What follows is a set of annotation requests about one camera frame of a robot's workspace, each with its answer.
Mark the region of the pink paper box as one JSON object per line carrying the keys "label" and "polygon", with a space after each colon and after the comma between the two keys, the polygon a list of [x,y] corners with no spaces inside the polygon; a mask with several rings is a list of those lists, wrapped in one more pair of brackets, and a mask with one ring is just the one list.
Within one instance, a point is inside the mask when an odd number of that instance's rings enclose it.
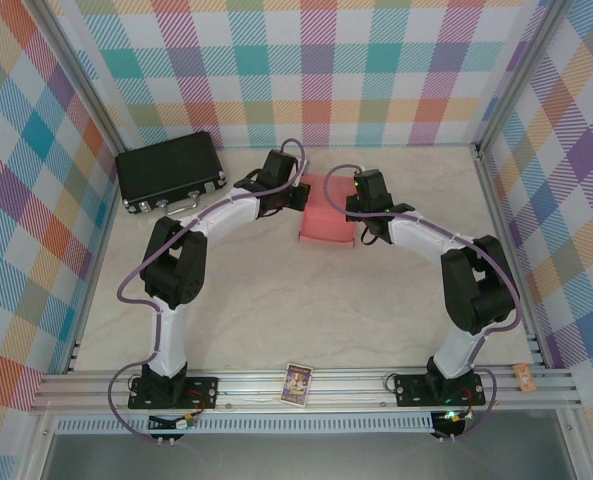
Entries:
{"label": "pink paper box", "polygon": [[324,179],[322,174],[306,174],[302,177],[302,182],[310,186],[310,192],[298,239],[304,243],[353,248],[356,226],[329,204],[324,194]]}

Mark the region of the purple playing card box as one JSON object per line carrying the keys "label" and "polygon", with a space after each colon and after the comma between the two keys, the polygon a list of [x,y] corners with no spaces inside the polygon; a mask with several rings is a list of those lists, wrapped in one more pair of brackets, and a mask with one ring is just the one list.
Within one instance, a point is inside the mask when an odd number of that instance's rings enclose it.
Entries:
{"label": "purple playing card box", "polygon": [[313,369],[290,363],[286,367],[280,401],[304,408],[307,404]]}

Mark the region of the black hard case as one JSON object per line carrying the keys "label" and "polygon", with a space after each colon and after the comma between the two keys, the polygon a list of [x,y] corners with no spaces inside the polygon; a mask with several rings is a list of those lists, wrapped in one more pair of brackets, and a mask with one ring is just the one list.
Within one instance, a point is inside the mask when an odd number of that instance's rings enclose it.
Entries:
{"label": "black hard case", "polygon": [[213,193],[227,176],[210,133],[200,131],[115,157],[122,204],[132,214]]}

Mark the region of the printed wooden block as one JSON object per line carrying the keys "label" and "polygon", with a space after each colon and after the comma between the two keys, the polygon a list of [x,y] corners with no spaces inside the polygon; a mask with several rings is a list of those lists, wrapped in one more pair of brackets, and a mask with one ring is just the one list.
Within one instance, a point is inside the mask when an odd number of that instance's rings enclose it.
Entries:
{"label": "printed wooden block", "polygon": [[522,392],[534,392],[537,390],[536,382],[527,364],[516,364],[512,367]]}

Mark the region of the aluminium frame post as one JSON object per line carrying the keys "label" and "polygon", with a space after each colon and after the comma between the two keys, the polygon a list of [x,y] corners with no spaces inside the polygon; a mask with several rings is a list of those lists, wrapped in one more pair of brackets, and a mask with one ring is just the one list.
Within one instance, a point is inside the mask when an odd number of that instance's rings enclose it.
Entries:
{"label": "aluminium frame post", "polygon": [[110,149],[114,153],[122,152],[125,144],[95,91],[93,83],[80,62],[75,49],[71,46],[56,15],[52,12],[49,1],[26,0],[26,5],[32,9],[35,20],[40,24],[48,43],[62,63],[63,70],[74,89],[80,94],[82,102],[90,112],[90,116],[97,123]]}
{"label": "aluminium frame post", "polygon": [[558,25],[569,0],[525,0],[512,24],[498,58],[490,91],[483,97],[485,109],[472,136],[472,148],[482,154],[499,134],[509,111],[531,78]]}

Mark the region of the aluminium frame rail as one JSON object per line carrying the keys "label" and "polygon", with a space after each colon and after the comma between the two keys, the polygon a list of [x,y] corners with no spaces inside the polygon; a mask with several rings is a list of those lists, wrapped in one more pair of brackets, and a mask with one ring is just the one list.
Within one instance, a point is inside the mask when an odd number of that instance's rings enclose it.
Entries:
{"label": "aluminium frame rail", "polygon": [[[498,410],[577,409],[580,392],[570,371],[531,369],[536,389],[524,392],[509,366],[491,369],[497,382],[494,407]],[[218,379],[215,411],[237,413],[286,412],[291,406],[279,400],[283,370],[190,370],[191,377]],[[384,381],[384,369],[318,369],[313,373],[306,412],[376,412],[396,409],[395,397]],[[30,409],[32,414],[108,413],[107,388],[111,371],[75,371],[43,377]]]}

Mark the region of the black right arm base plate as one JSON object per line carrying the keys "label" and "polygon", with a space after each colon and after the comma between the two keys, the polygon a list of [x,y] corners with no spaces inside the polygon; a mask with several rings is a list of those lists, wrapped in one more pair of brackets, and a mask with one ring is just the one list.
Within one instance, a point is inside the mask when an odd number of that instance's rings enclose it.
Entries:
{"label": "black right arm base plate", "polygon": [[478,374],[469,372],[455,379],[430,379],[430,374],[394,377],[398,407],[483,406],[484,388]]}

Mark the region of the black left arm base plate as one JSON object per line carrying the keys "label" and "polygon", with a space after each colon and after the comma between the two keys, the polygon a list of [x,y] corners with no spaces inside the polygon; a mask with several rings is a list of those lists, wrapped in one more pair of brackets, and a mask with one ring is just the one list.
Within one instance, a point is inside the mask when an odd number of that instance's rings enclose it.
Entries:
{"label": "black left arm base plate", "polygon": [[129,382],[127,407],[131,410],[212,410],[217,387],[216,377],[135,377]]}

